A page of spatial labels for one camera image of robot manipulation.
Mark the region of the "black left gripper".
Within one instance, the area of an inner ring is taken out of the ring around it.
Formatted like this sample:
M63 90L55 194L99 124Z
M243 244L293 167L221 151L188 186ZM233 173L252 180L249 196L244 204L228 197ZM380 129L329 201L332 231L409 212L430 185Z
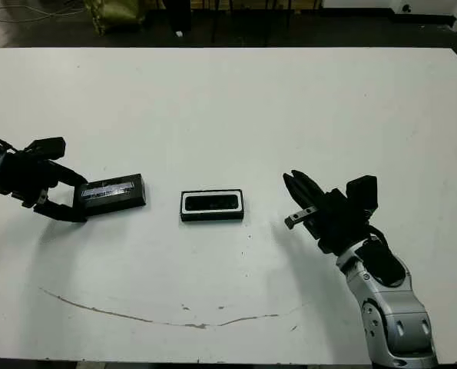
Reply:
M66 204L46 200L50 188L58 181L71 187L87 183L77 172L54 161L35 160L23 153L6 153L0 164L0 194L11 195L22 202L24 208L56 221L85 223L87 218L77 209Z

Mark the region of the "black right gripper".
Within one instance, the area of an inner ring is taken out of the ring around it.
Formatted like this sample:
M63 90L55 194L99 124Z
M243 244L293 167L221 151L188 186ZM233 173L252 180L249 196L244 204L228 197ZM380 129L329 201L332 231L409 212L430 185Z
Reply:
M369 212L340 190L323 192L305 173L292 170L283 181L291 198L302 208L284 219L293 229L303 224L324 254L342 254L369 237Z

